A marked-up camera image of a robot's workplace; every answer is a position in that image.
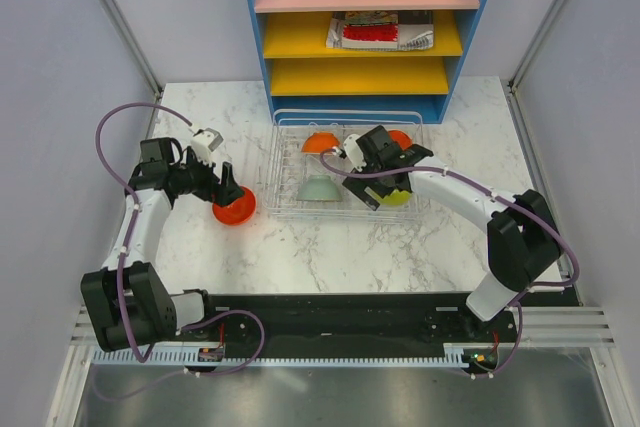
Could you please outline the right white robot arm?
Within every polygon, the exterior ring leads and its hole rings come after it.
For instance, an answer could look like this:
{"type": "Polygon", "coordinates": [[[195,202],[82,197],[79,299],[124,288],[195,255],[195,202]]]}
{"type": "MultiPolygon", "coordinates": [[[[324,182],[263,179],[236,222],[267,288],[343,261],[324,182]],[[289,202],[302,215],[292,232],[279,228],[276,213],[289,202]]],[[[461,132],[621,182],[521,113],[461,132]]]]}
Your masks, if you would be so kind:
{"type": "Polygon", "coordinates": [[[352,164],[343,186],[370,209],[377,210],[394,193],[409,193],[451,209],[486,234],[489,272],[457,318],[460,333],[469,340],[489,334],[494,317],[561,256],[561,246],[549,233],[555,221],[535,190],[513,194],[486,187],[421,145],[402,147],[382,126],[348,136],[342,156],[352,164]]]}

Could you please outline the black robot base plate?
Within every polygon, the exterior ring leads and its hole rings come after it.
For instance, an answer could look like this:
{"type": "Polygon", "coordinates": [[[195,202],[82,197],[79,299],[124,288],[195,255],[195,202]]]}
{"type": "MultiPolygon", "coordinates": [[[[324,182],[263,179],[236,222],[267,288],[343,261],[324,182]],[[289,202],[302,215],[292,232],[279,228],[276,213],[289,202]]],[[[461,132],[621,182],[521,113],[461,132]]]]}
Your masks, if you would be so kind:
{"type": "Polygon", "coordinates": [[[224,342],[231,357],[284,360],[427,358],[451,344],[506,345],[516,322],[503,311],[488,322],[463,293],[278,294],[204,297],[206,318],[231,316],[169,341],[224,342]]]}

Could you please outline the lime green bowl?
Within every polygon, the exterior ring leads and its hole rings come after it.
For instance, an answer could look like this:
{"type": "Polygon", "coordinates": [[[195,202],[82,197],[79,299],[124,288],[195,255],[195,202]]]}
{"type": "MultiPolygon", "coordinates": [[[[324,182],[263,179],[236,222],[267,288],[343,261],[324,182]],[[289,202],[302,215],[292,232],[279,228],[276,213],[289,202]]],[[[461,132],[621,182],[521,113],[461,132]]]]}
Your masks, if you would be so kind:
{"type": "Polygon", "coordinates": [[[390,207],[401,207],[407,204],[412,197],[412,193],[406,190],[393,190],[380,200],[380,204],[390,207]]]}

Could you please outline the orange bowl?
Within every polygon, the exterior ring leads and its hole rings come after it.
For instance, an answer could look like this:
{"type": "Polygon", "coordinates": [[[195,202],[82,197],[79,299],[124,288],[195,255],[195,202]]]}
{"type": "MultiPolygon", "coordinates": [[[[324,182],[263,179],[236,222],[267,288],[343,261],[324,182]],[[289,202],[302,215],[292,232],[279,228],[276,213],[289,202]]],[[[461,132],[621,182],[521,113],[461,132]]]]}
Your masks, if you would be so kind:
{"type": "Polygon", "coordinates": [[[221,207],[212,205],[214,217],[227,226],[239,226],[248,222],[254,215],[257,207],[256,196],[248,187],[242,187],[244,195],[231,204],[221,207]]]}
{"type": "Polygon", "coordinates": [[[325,150],[339,147],[339,139],[331,132],[315,132],[303,143],[301,152],[305,154],[320,154],[325,150]]]}

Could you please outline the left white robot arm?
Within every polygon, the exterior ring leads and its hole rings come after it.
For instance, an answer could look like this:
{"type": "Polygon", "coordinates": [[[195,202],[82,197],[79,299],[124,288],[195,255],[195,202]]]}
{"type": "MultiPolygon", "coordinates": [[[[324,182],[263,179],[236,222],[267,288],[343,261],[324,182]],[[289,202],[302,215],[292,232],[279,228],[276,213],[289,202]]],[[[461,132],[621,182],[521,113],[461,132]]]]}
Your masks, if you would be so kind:
{"type": "Polygon", "coordinates": [[[154,268],[160,237],[176,200],[192,195],[215,207],[234,206],[247,193],[225,162],[215,173],[213,152],[222,142],[212,129],[197,132],[179,155],[170,137],[141,142],[141,160],[125,190],[126,210],[102,267],[83,276],[81,294],[100,348],[106,352],[168,341],[185,329],[208,340],[219,316],[205,307],[205,293],[170,295],[154,268]]]}

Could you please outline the pale green bowl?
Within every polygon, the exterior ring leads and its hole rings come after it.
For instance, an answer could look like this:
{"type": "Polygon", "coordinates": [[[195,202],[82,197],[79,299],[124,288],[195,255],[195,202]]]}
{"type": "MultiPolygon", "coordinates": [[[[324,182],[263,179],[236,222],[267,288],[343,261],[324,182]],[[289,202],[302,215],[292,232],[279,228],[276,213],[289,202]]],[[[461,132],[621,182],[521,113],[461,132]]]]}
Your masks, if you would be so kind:
{"type": "Polygon", "coordinates": [[[341,202],[339,187],[328,175],[311,175],[300,186],[296,200],[300,202],[341,202]]]}

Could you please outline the red plastic bowl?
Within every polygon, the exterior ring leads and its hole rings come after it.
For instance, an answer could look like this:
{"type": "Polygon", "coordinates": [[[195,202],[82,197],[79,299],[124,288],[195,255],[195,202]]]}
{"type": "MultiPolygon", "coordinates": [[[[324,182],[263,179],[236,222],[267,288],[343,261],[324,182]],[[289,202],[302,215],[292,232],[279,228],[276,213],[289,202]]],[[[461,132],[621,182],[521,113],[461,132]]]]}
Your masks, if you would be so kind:
{"type": "Polygon", "coordinates": [[[402,150],[408,149],[413,144],[411,137],[404,131],[393,129],[389,130],[388,133],[391,139],[396,142],[402,150]]]}

